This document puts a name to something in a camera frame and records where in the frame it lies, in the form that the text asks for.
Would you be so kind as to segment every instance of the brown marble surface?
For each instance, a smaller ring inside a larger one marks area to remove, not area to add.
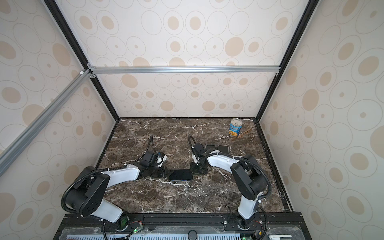
[[[149,136],[154,136],[156,150],[164,152],[169,169],[187,169],[192,160],[187,136],[197,142],[228,145],[230,154],[250,153],[265,170],[272,183],[272,195],[262,201],[266,212],[283,212],[271,170],[259,136],[251,119],[243,119],[241,132],[253,127],[250,133],[231,141],[228,134],[230,119],[121,119],[100,167],[122,166],[139,157]],[[190,182],[169,182],[168,179],[140,179],[107,189],[106,200],[132,213],[142,212],[228,212],[235,211],[241,194],[231,173],[213,168],[207,175],[194,176]]]

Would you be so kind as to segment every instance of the smartphone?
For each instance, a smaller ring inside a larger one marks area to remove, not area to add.
[[[218,150],[222,153],[229,154],[229,147],[226,145],[219,145]]]
[[[216,145],[206,145],[205,146],[205,149],[210,149],[210,148],[212,148],[213,150],[216,150]]]
[[[169,175],[170,181],[192,181],[193,175],[190,169],[176,169]]]

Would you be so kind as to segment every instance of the wall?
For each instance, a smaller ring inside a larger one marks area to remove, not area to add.
[[[50,240],[63,192],[94,166],[115,124],[87,80],[0,177],[0,239]]]
[[[253,117],[274,73],[99,74],[120,117]]]
[[[93,66],[279,65],[307,0],[58,0]]]
[[[314,240],[384,234],[384,1],[325,0],[261,125]]]
[[[0,153],[82,69],[37,0],[0,4]]]

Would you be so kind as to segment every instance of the horizontal metal rail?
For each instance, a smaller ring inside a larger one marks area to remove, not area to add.
[[[278,73],[280,66],[191,66],[191,67],[91,67],[96,74],[115,73]]]
[[[89,70],[83,70],[51,104],[29,125],[0,156],[0,176],[11,166],[17,157],[28,147],[46,124],[54,117],[61,107],[68,101],[80,85],[89,79]]]

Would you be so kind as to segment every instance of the tin can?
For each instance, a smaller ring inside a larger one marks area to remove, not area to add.
[[[243,121],[241,121],[238,118],[232,118],[231,124],[229,126],[229,134],[231,134],[232,136],[237,136],[242,126],[243,126]]]

